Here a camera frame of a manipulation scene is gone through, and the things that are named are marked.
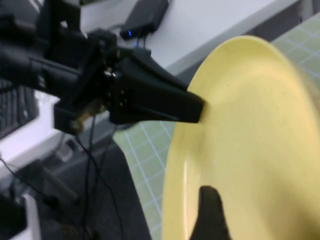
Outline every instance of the screw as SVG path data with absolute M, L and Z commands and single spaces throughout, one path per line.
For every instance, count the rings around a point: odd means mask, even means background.
M 39 84 L 39 86 L 42 87 L 43 89 L 46 88 L 46 80 L 45 80 L 44 76 L 38 75 L 38 84 Z

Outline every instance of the table surface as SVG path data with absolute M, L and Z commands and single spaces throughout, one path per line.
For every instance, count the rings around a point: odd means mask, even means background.
M 320 13 L 273 44 L 320 86 Z M 147 121 L 114 136 L 127 158 L 154 240 L 161 237 L 164 177 L 174 128 L 173 122 Z

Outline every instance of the grid line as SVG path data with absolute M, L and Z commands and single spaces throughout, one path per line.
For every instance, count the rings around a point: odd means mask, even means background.
M 302 31 L 305 32 L 305 33 L 310 34 L 310 37 L 308 37 L 306 40 L 304 40 L 304 41 L 302 41 L 302 42 L 300 42 L 300 43 L 296 43 L 295 41 L 293 41 L 293 40 L 291 40 L 290 38 L 288 38 L 287 35 L 288 35 L 289 33 L 291 33 L 291 31 L 289 31 L 289 32 L 287 32 L 286 34 L 284 34 L 284 35 L 282 35 L 281 37 L 279 37 L 277 40 L 288 41 L 289 43 L 291 43 L 291 44 L 294 45 L 294 47 L 291 48 L 289 51 L 287 51 L 286 54 L 289 54 L 290 52 L 292 52 L 292 51 L 294 51 L 294 50 L 296 50 L 296 49 L 298 49 L 298 48 L 303 49 L 303 50 L 306 50 L 307 52 L 313 54 L 313 52 L 312 52 L 310 49 L 306 48 L 306 47 L 304 46 L 304 44 L 307 43 L 309 40 L 311 40 L 311 39 L 313 39 L 313 38 L 319 38 L 318 34 L 320 33 L 320 30 L 317 31 L 316 33 L 312 33 L 312 32 L 306 31 L 305 29 L 303 29 L 303 28 L 301 28 L 301 27 L 299 27 L 299 26 L 297 26 L 296 28 L 302 30 Z
M 161 161 L 161 158 L 160 158 L 160 156 L 159 156 L 159 154 L 158 154 L 158 152 L 157 152 L 157 149 L 156 149 L 155 146 L 154 146 L 154 143 L 151 141 L 151 139 L 150 139 L 150 137 L 149 137 L 149 135 L 148 135 L 145 127 L 144 127 L 141 123 L 140 123 L 140 125 L 141 125 L 141 128 L 142 128 L 142 130 L 144 131 L 146 137 L 147 137 L 148 140 L 150 141 L 151 147 L 153 148 L 153 150 L 154 150 L 154 152 L 155 152 L 158 160 L 160 161 L 160 164 L 162 165 L 163 170 L 165 171 L 165 170 L 166 170 L 166 167 L 165 167 L 165 165 L 163 164 L 163 162 Z
M 162 227 L 162 223 L 158 223 L 157 225 L 155 225 L 151 230 L 150 230 L 150 232 L 153 232 L 153 231 L 155 231 L 155 230 L 158 230 L 159 228 L 161 228 Z
M 143 175 L 144 180 L 145 180 L 145 182 L 146 182 L 146 185 L 147 185 L 147 187 L 148 187 L 148 189 L 149 189 L 149 191 L 150 191 L 150 194 L 151 194 L 154 202 L 156 203 L 156 204 L 155 204 L 155 205 L 156 205 L 156 208 L 157 208 L 157 210 L 158 210 L 158 212 L 159 212 L 159 214 L 160 214 L 160 216 L 161 216 L 161 218 L 162 218 L 162 212 L 161 212 L 159 206 L 157 205 L 157 201 L 156 201 L 155 195 L 154 195 L 154 193 L 153 193 L 153 191 L 152 191 L 152 189 L 151 189 L 151 187 L 150 187 L 150 184 L 149 184 L 149 182 L 148 182 L 148 180 L 147 180 L 146 174 L 145 174 L 145 172 L 144 172 L 144 170 L 143 170 L 143 168 L 142 168 L 142 166 L 141 166 L 141 164 L 140 164 L 140 162 L 139 162 L 138 156 L 137 156 L 136 152 L 135 152 L 134 149 L 133 149 L 132 143 L 131 143 L 131 141 L 130 141 L 130 139 L 129 139 L 129 137 L 128 137 L 128 133 L 125 131 L 124 134 L 125 134 L 125 137 L 126 137 L 126 138 L 128 139 L 128 141 L 129 141 L 129 145 L 130 145 L 130 147 L 131 147 L 131 149 L 132 149 L 133 155 L 134 155 L 134 157 L 135 157 L 135 159 L 136 159 L 136 161 L 137 161 L 137 163 L 138 163 L 138 166 L 139 166 L 139 168 L 140 168 L 140 170 L 141 170 L 141 172 L 142 172 L 142 175 Z
M 166 134 L 168 135 L 168 137 L 170 138 L 170 140 L 172 140 L 172 136 L 170 135 L 170 133 L 168 132 L 168 129 L 166 128 L 166 126 L 164 125 L 164 123 L 162 121 L 160 121 L 161 126 L 163 127 L 164 131 L 166 132 Z
M 159 200 L 160 198 L 162 198 L 163 197 L 163 194 L 161 194 L 160 196 L 157 196 L 155 199 L 156 200 Z M 147 208 L 147 207 L 149 207 L 151 204 L 153 204 L 154 203 L 154 201 L 153 200 L 150 200 L 150 201 L 148 201 L 148 202 L 146 202 L 145 204 L 143 204 L 143 206 L 142 206 L 142 208 L 144 209 L 144 208 Z
M 165 152 L 165 151 L 168 151 L 169 150 L 169 145 L 168 146 L 165 146 L 163 149 L 161 149 L 160 151 L 158 151 L 159 154 Z M 156 154 L 153 154 L 152 156 L 148 157 L 146 160 L 142 160 L 140 161 L 141 164 L 145 164 L 147 162 L 149 162 L 151 159 L 153 159 L 154 157 L 156 157 L 157 155 Z M 130 166 L 131 167 L 131 171 L 133 171 L 135 168 L 138 167 L 138 164 L 134 164 L 133 166 Z
M 159 177 L 159 176 L 160 176 L 161 174 L 163 174 L 163 173 L 164 173 L 164 171 L 162 170 L 162 171 L 156 173 L 155 175 L 153 175 L 153 176 L 151 176 L 151 177 L 147 177 L 147 178 L 146 178 L 146 181 L 139 182 L 139 183 L 135 186 L 135 188 L 136 188 L 136 189 L 140 188 L 140 187 L 143 186 L 144 184 L 149 183 L 148 181 L 151 181 L 152 179 L 155 179 L 155 178 Z
M 161 134 L 163 134 L 164 132 L 165 132 L 165 131 L 161 131 L 161 132 L 159 132 L 159 133 L 151 136 L 150 139 L 153 140 L 153 139 L 159 137 L 159 136 L 160 136 Z M 134 146 L 133 149 L 134 149 L 134 150 L 139 150 L 140 148 L 144 147 L 144 146 L 147 145 L 148 143 L 150 143 L 150 141 L 149 141 L 149 140 L 146 140 L 146 141 L 142 142 L 141 144 L 139 144 L 138 146 Z
M 307 58 L 305 58 L 304 60 L 298 62 L 299 65 L 304 64 L 306 61 L 310 60 L 312 57 L 317 56 L 317 54 L 320 53 L 319 51 L 316 51 L 315 53 L 313 53 L 312 55 L 308 56 Z

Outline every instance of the yellow plate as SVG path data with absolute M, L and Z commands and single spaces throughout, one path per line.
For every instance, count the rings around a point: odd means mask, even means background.
M 320 239 L 319 90 L 253 36 L 217 47 L 188 90 L 206 105 L 199 124 L 174 130 L 162 238 L 190 237 L 199 188 L 210 185 L 232 239 Z

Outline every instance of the black device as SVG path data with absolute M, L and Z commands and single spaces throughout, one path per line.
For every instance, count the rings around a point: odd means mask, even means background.
M 0 140 L 35 119 L 38 114 L 33 89 L 0 79 Z
M 141 38 L 155 32 L 169 6 L 170 0 L 139 0 L 132 9 L 120 36 L 124 39 Z

